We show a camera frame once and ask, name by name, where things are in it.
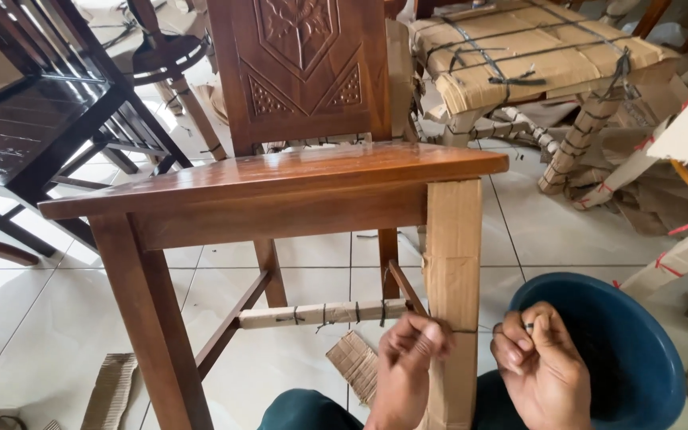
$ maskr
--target blue bucket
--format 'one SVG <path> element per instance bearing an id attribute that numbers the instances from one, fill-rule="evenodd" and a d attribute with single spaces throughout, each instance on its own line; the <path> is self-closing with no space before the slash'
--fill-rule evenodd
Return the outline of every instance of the blue bucket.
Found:
<path id="1" fill-rule="evenodd" d="M 526 282 L 508 308 L 523 311 L 539 301 L 553 305 L 566 322 L 579 321 L 587 335 L 614 350 L 622 374 L 619 399 L 610 413 L 592 416 L 596 430 L 674 425 L 686 401 L 686 375 L 673 342 L 645 308 L 606 282 L 566 272 Z"/>

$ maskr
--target human hand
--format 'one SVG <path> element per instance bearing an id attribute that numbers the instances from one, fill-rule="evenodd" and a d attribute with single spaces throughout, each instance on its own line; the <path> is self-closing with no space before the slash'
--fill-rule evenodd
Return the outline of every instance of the human hand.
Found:
<path id="1" fill-rule="evenodd" d="M 403 314 L 378 343 L 376 400 L 365 430 L 413 430 L 429 401 L 429 363 L 455 347 L 444 322 Z"/>
<path id="2" fill-rule="evenodd" d="M 490 350 L 530 430 L 591 428 L 588 368 L 553 306 L 541 301 L 508 312 L 493 327 Z"/>

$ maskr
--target tiled floor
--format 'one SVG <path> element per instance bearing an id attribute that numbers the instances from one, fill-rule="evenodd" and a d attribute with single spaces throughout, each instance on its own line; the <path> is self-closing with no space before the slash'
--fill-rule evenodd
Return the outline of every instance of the tiled floor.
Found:
<path id="1" fill-rule="evenodd" d="M 145 93 L 151 110 L 197 164 L 203 142 Z M 424 124 L 424 129 L 432 129 Z M 225 128 L 219 130 L 224 140 Z M 514 292 L 541 273 L 585 273 L 605 281 L 623 281 L 672 246 L 667 238 L 643 238 L 619 216 L 603 210 L 577 212 L 561 196 L 544 196 L 536 180 L 544 166 L 530 149 L 488 141 L 484 148 L 511 155 L 511 170 L 484 180 L 483 254 L 478 373 L 495 368 L 489 353 L 490 327 L 502 319 Z M 144 178 L 152 170 L 136 157 L 141 173 L 131 177 L 102 157 L 77 177 L 106 184 Z M 56 195 L 72 190 L 55 188 Z M 0 210 L 12 202 L 0 198 Z M 0 260 L 0 408 L 20 407 L 31 428 L 56 419 L 65 430 L 80 427 L 86 402 L 103 357 L 130 351 L 129 338 L 109 289 L 100 258 L 89 249 L 25 211 L 15 221 L 59 249 L 35 269 Z M 425 297 L 420 258 L 403 230 L 400 260 L 419 294 Z M 278 240 L 289 302 L 295 305 L 379 298 L 377 241 L 374 232 L 339 233 Z M 202 347 L 255 276 L 256 259 L 248 243 L 195 246 L 166 252 L 194 350 Z M 688 322 L 680 296 L 688 275 L 662 288 L 647 308 L 664 325 L 688 365 Z M 257 304 L 266 306 L 264 299 Z M 325 357 L 349 327 L 286 327 L 238 333 L 204 380 L 209 409 L 219 429 L 254 429 L 274 396 L 285 389 L 317 389 L 349 408 L 361 420 L 358 405 Z M 371 346 L 385 328 L 377 322 L 353 325 Z M 123 428 L 158 428 L 144 386 L 135 386 Z M 688 402 L 674 428 L 688 430 Z"/>

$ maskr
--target blue plastic basin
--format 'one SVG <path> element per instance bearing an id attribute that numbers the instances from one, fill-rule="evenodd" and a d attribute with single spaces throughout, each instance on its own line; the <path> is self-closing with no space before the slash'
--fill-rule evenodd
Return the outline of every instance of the blue plastic basin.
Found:
<path id="1" fill-rule="evenodd" d="M 620 406 L 604 419 L 592 419 L 596 430 L 664 430 L 676 422 L 686 401 L 681 358 L 636 300 L 590 276 L 559 272 L 526 282 L 509 309 L 523 311 L 539 301 L 606 338 L 625 374 Z"/>

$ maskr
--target green pants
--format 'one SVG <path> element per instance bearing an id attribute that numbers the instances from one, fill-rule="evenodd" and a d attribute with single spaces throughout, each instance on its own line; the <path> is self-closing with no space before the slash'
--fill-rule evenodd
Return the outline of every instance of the green pants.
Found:
<path id="1" fill-rule="evenodd" d="M 259 430 L 362 430 L 338 403 L 311 389 L 290 389 L 264 413 Z M 477 378 L 474 430 L 527 430 L 497 370 Z"/>

